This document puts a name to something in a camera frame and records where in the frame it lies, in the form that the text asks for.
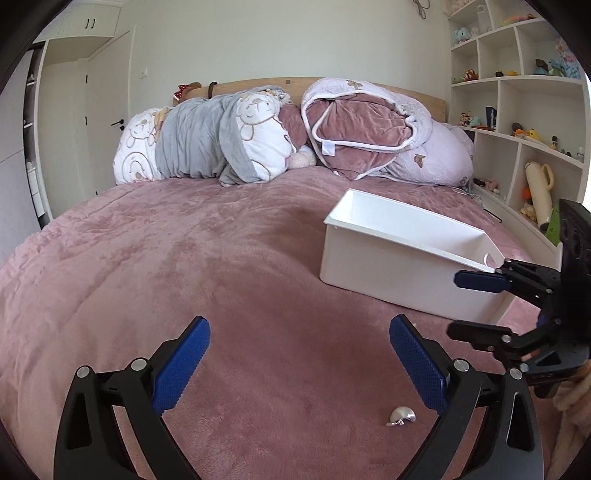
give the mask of yellow duck toy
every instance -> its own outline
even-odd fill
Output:
[[[538,132],[536,132],[533,128],[531,130],[528,130],[526,135],[530,138],[533,138],[534,140],[537,140],[538,142],[541,142]]]

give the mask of small silver object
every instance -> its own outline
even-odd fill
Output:
[[[462,360],[461,358],[456,360],[453,363],[453,366],[459,372],[467,372],[468,370],[470,370],[470,364],[468,362],[466,362],[465,360]]]
[[[412,409],[408,407],[398,407],[390,415],[390,421],[386,424],[387,427],[394,427],[395,425],[404,425],[404,420],[416,421],[417,416]]]
[[[76,376],[78,378],[84,378],[84,377],[88,377],[88,374],[90,373],[90,368],[89,367],[80,367],[77,372],[76,372]]]
[[[145,358],[136,358],[133,362],[131,362],[131,369],[136,372],[141,372],[146,366],[148,362]]]
[[[523,373],[521,373],[521,370],[517,370],[516,368],[509,370],[509,375],[516,380],[521,380],[523,378]]]

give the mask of pillow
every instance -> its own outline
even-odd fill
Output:
[[[473,152],[474,145],[462,129],[433,122],[429,139],[418,148],[397,154],[380,176],[419,185],[463,187],[474,174]]]
[[[287,170],[296,149],[279,121],[281,101],[272,92],[246,93],[236,107],[236,123],[244,149],[261,181],[271,181]]]
[[[291,143],[297,150],[309,142],[306,126],[301,118],[301,111],[298,106],[293,103],[282,106],[279,112],[279,121],[283,124],[283,128],[287,130]]]

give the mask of white pillow with bear print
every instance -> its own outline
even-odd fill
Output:
[[[238,101],[238,130],[261,181],[270,181],[287,170],[287,158],[296,152],[279,120],[281,101],[271,92],[245,94]]]

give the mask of beige fabric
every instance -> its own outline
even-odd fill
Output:
[[[564,474],[591,433],[591,361],[572,381],[560,386],[554,406],[563,417],[547,480],[558,480]]]

